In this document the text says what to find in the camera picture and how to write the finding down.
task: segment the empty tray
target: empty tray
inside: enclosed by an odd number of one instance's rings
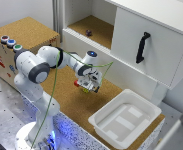
[[[89,118],[96,133],[117,149],[127,149],[160,115],[161,109],[124,90]]]

